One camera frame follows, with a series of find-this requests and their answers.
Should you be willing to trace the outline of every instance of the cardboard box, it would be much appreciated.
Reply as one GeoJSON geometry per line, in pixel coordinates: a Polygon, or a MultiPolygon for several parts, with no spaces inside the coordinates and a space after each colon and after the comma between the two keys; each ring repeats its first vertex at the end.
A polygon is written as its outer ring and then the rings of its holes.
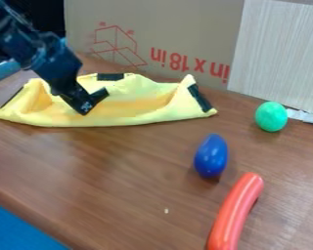
{"type": "Polygon", "coordinates": [[[77,52],[226,89],[243,0],[66,0],[77,52]]]}

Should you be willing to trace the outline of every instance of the red plastic toy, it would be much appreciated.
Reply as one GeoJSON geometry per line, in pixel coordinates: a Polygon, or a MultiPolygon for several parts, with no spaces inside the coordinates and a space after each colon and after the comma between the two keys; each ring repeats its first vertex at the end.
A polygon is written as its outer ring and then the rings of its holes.
{"type": "Polygon", "coordinates": [[[236,250],[246,217],[263,190],[263,180],[245,173],[221,206],[207,240],[207,250],[236,250]]]}

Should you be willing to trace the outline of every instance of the green ball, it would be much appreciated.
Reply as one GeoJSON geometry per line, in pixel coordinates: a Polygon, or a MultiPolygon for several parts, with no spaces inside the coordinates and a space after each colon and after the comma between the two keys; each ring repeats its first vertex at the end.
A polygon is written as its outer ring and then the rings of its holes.
{"type": "Polygon", "coordinates": [[[261,104],[255,113],[255,122],[263,130],[276,132],[283,129],[288,121],[286,109],[278,103],[261,104]]]}

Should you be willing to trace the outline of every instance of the box diagram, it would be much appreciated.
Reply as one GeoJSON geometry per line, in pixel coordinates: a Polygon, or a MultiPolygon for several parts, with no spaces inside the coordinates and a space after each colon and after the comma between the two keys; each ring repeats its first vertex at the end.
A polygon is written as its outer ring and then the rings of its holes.
{"type": "Polygon", "coordinates": [[[118,25],[95,29],[94,43],[91,52],[104,60],[122,65],[147,65],[137,54],[138,45],[129,32],[123,31],[118,25]]]}

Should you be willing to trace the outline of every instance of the blue floor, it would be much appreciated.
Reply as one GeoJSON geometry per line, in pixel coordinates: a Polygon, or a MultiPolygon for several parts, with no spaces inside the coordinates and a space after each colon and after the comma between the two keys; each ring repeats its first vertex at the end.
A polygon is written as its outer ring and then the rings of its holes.
{"type": "Polygon", "coordinates": [[[0,206],[0,250],[67,250],[62,243],[0,206]]]}

